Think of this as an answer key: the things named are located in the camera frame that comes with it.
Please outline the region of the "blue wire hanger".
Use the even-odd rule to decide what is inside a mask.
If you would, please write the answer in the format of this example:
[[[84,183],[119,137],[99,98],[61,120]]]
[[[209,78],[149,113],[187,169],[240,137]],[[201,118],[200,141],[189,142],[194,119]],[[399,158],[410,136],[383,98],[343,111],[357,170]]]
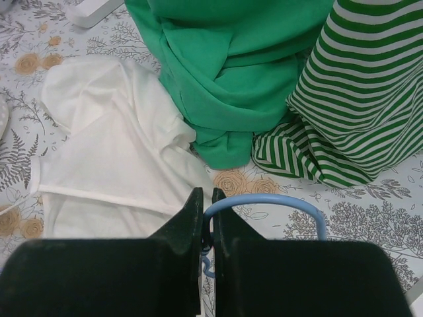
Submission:
[[[236,207],[239,205],[251,205],[257,203],[293,207],[294,209],[298,209],[308,214],[315,221],[317,229],[317,238],[321,241],[325,241],[327,239],[326,223],[323,213],[314,205],[311,205],[306,201],[303,201],[296,197],[278,194],[242,194],[226,197],[219,201],[216,201],[215,203],[212,203],[206,209],[203,216],[202,263],[204,265],[203,273],[206,277],[215,279],[215,273],[210,271],[211,262],[208,259],[208,254],[213,246],[213,237],[210,230],[211,219],[224,209]]]

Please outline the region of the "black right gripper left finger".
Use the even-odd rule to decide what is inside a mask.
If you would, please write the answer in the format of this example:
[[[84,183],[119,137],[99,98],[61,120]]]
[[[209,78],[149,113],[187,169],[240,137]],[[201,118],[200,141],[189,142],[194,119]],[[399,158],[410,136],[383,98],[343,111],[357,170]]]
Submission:
[[[1,272],[2,316],[197,316],[204,195],[148,238],[21,244]]]

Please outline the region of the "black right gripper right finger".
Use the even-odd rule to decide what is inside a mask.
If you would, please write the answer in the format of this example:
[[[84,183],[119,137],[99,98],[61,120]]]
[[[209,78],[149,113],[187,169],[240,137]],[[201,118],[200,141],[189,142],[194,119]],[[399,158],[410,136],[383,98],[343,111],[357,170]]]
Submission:
[[[216,316],[410,316],[368,242],[268,240],[232,208],[213,218]]]

